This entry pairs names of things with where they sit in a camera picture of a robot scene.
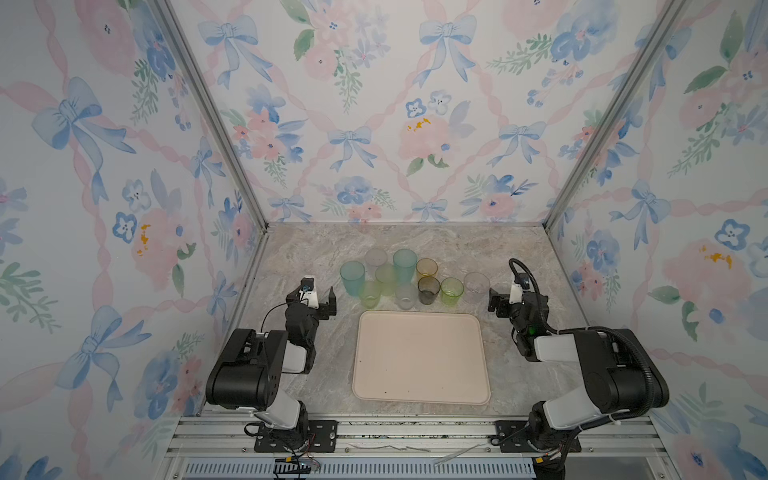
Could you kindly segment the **clear glass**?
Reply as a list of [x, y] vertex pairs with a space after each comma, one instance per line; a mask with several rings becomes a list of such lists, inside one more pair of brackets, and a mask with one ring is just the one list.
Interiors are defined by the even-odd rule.
[[464, 277], [464, 299], [472, 304], [485, 304], [490, 289], [489, 279], [480, 272], [470, 272]]

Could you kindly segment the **tall teal cup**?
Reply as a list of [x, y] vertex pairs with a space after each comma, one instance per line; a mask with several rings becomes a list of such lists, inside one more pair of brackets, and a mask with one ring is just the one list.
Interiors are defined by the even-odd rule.
[[340, 276], [347, 294], [358, 298], [366, 281], [365, 266], [356, 260], [347, 261], [340, 269]]
[[418, 255], [407, 248], [397, 250], [393, 255], [397, 285], [407, 285], [413, 281], [418, 263]]

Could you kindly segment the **tall frosted clear cup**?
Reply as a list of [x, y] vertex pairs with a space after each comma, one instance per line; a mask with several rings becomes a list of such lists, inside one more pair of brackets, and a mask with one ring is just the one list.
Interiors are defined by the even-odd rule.
[[383, 265], [386, 265], [388, 262], [389, 255], [384, 249], [378, 247], [369, 249], [364, 255], [364, 264], [366, 267], [367, 277], [371, 280], [374, 280], [377, 269]]

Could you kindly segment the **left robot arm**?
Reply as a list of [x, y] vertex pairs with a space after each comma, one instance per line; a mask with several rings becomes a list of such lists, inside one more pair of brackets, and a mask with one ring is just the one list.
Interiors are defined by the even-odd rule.
[[307, 375], [316, 358], [320, 322], [337, 314], [333, 290], [321, 301], [311, 276], [286, 296], [285, 327], [258, 332], [233, 331], [208, 377], [206, 401], [228, 410], [243, 410], [256, 420], [244, 427], [257, 453], [300, 456], [332, 453], [338, 422], [311, 420], [306, 405], [281, 389], [284, 374]]

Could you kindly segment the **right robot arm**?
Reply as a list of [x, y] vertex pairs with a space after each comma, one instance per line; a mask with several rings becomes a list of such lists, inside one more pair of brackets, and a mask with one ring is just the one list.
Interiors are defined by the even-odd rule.
[[520, 289], [513, 294], [490, 289], [488, 311], [510, 321], [512, 340], [526, 361], [574, 363], [582, 379], [570, 392], [534, 404], [527, 421], [515, 431], [504, 432], [498, 422], [492, 443], [501, 449], [559, 450], [574, 434], [668, 404], [667, 382], [631, 330], [555, 330], [547, 323], [548, 298]]

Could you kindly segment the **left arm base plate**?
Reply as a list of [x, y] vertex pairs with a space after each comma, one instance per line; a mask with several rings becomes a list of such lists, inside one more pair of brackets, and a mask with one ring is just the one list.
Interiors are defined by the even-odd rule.
[[335, 420], [300, 421], [290, 430], [258, 425], [253, 435], [256, 453], [333, 453], [336, 450], [339, 423]]

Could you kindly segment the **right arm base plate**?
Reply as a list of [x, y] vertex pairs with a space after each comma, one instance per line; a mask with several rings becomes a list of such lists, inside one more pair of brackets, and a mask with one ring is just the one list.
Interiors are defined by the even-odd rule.
[[549, 427], [531, 427], [527, 420], [498, 420], [494, 423], [495, 434], [489, 438], [502, 453], [556, 452], [567, 440], [569, 430], [552, 430]]

